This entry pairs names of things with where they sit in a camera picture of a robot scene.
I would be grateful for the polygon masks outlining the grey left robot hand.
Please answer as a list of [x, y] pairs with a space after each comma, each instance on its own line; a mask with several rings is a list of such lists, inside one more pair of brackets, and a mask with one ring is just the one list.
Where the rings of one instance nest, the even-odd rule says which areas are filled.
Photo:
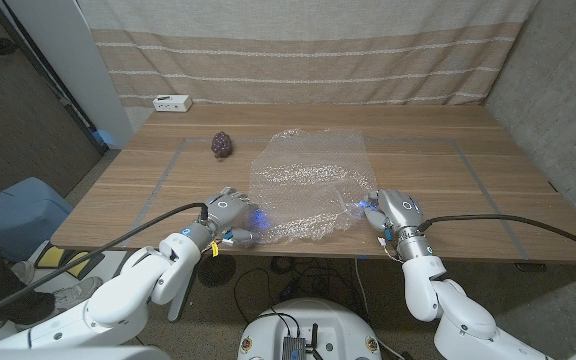
[[226, 187], [207, 199], [205, 205], [207, 219], [198, 218], [181, 231], [181, 234], [191, 239], [200, 250], [223, 235], [235, 245], [251, 246], [261, 241], [261, 235], [252, 229], [249, 220], [249, 216], [258, 206], [245, 194]]

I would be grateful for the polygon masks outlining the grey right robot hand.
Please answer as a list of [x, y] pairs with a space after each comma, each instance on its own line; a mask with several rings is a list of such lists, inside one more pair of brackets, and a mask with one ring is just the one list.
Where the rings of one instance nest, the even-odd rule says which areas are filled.
[[420, 230], [423, 213], [406, 193], [393, 189], [372, 191], [360, 206], [369, 224], [396, 242], [396, 251], [404, 262], [433, 254]]

